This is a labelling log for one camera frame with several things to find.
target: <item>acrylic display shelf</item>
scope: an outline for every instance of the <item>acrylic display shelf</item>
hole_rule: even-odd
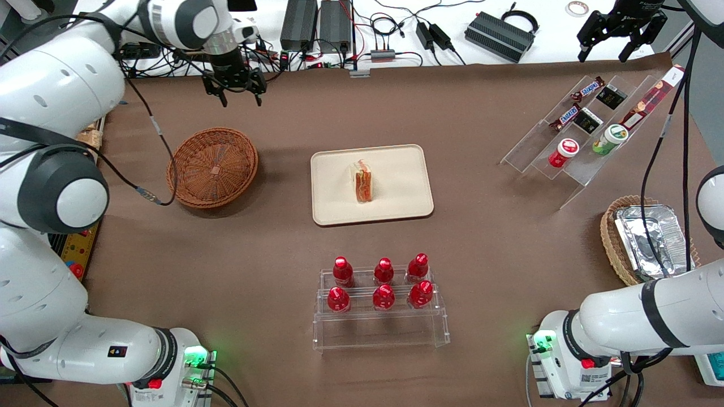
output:
[[[377,311],[372,305],[374,269],[355,269],[355,287],[345,288],[350,295],[351,309],[343,314],[332,312],[327,306],[329,289],[335,286],[331,269],[322,270],[319,277],[314,310],[313,348],[317,351],[345,348],[385,348],[404,345],[433,345],[435,348],[450,343],[445,302],[436,284],[432,301],[421,309],[407,304],[412,288],[404,281],[406,265],[393,266],[395,277],[392,289],[395,305],[386,311]],[[434,283],[432,270],[426,276]]]
[[[566,111],[568,111],[574,103],[571,98],[571,94],[581,90],[588,84],[592,83],[594,79],[589,76],[585,76],[581,79],[576,86],[574,86],[556,107],[551,110],[546,117],[538,122],[528,133],[503,157],[500,161],[507,162],[513,168],[517,169],[521,173],[526,173],[531,168],[541,172],[548,179],[554,180],[561,174],[573,179],[577,186],[576,189],[571,193],[568,199],[563,202],[560,208],[563,208],[566,204],[571,202],[579,193],[588,186],[588,184],[596,177],[598,171],[606,164],[606,162],[616,154],[616,150],[626,145],[628,140],[636,134],[636,131],[646,121],[645,117],[639,124],[637,124],[631,132],[629,132],[628,140],[619,145],[613,151],[605,156],[601,156],[593,152],[592,145],[599,139],[601,134],[607,127],[615,123],[619,123],[626,113],[630,111],[635,105],[641,100],[644,94],[651,89],[657,82],[653,76],[648,76],[644,79],[639,86],[633,86],[626,82],[619,76],[614,76],[608,84],[615,86],[620,91],[624,92],[628,97],[614,110],[603,104],[601,101],[596,99],[596,95],[600,92],[600,89],[596,89],[592,95],[587,96],[582,102],[578,103],[581,108],[587,108],[593,114],[598,116],[603,123],[588,134],[586,131],[581,129],[576,123],[568,123],[559,133],[556,133],[551,127],[550,123],[553,123]],[[558,143],[564,138],[574,139],[581,150],[576,154],[575,157],[569,159],[561,168],[556,168],[548,162],[548,156],[556,149]]]

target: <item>round wicker basket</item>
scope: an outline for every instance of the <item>round wicker basket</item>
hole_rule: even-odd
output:
[[[256,175],[258,154],[246,135],[225,127],[202,130],[174,152],[178,186],[176,199],[192,208],[209,209],[228,204],[249,187]],[[169,161],[166,182],[173,190]]]
[[[656,205],[659,203],[659,201],[651,198],[645,198],[644,202],[646,205]],[[621,278],[626,285],[641,284],[642,281],[639,281],[639,279],[636,278],[634,270],[631,267],[631,263],[628,261],[626,249],[623,247],[623,242],[621,242],[621,239],[618,236],[618,230],[616,229],[616,224],[614,223],[613,214],[619,208],[639,205],[640,203],[641,198],[639,198],[638,195],[621,197],[613,201],[601,218],[601,240],[603,240],[603,247],[606,249],[606,255],[608,256],[608,260],[610,261],[614,271],[616,271],[618,277]],[[694,260],[696,267],[700,267],[699,254],[696,252],[694,244],[691,244],[691,257]]]

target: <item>green status light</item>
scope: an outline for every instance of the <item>green status light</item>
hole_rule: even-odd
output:
[[[540,330],[533,335],[533,341],[538,349],[551,351],[553,349],[552,342],[555,340],[555,332],[551,330]]]
[[[184,361],[191,366],[206,363],[209,352],[201,345],[191,346],[184,351]]]

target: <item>white table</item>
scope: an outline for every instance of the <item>white table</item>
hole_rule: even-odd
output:
[[[382,4],[396,7],[407,7],[413,11],[424,8],[425,6],[436,4],[435,0],[379,0]],[[443,0],[443,4],[454,4],[462,0]],[[76,12],[93,11],[102,4],[103,0],[79,0]],[[521,64],[533,64],[544,62],[574,62],[578,61],[578,53],[580,46],[576,34],[580,30],[586,17],[571,17],[565,10],[565,5],[569,0],[518,0],[516,9],[531,13],[538,20],[540,29],[536,32],[535,42],[533,46],[523,55]],[[613,7],[614,0],[584,0],[589,5],[591,11],[600,10],[601,12],[609,12]],[[460,55],[468,64],[509,64],[510,62],[494,55],[493,53],[467,41],[465,39],[465,29],[467,25],[475,19],[476,13],[483,11],[494,16],[501,16],[508,11],[512,0],[486,0],[482,3],[461,4],[456,7],[436,7],[428,11],[422,12],[420,15],[430,22],[438,24],[452,40],[452,44],[458,50]],[[233,13],[235,17],[252,17],[259,29],[261,36],[274,44],[274,50],[279,51],[281,44],[279,37],[282,31],[282,22],[284,21],[287,0],[257,0],[258,10],[256,12]],[[403,10],[390,9],[381,7],[374,0],[354,0],[354,6],[357,12],[363,16],[369,17],[375,12],[384,12],[395,18],[398,22],[409,16],[409,13]],[[512,25],[520,27],[523,30],[530,30],[530,23],[522,17],[510,17],[506,19]],[[368,23],[355,16],[355,22]],[[387,30],[391,24],[388,22],[380,22],[378,29]],[[374,49],[374,35],[371,28],[359,26],[357,32],[357,50],[358,53],[362,46],[360,33],[364,37],[366,47],[364,53]],[[391,47],[397,52],[414,51],[422,55],[424,65],[436,65],[432,53],[422,49],[422,45],[417,39],[415,33],[416,21],[408,19],[405,21],[403,31],[405,37],[402,38],[399,33],[390,36]],[[610,38],[598,45],[591,51],[588,60],[598,59],[618,59],[618,55],[623,47],[628,43],[628,38]],[[460,60],[451,51],[442,51],[437,49],[437,58],[443,65],[458,65]],[[630,59],[640,58],[653,54],[651,46],[642,46],[635,51]],[[405,58],[399,58],[392,62],[372,63],[369,57],[360,61],[358,68],[360,70],[368,70],[376,67],[402,67],[416,66],[419,64],[419,58],[415,55],[406,55]],[[331,62],[336,64],[339,62],[336,54],[323,56],[320,61]],[[144,60],[138,65],[139,68],[149,67],[156,61]],[[154,74],[162,74],[162,70],[154,71]]]

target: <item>tape roll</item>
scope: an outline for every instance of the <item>tape roll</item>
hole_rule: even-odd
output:
[[[572,1],[565,6],[565,12],[572,17],[583,17],[588,14],[589,7],[582,1]]]

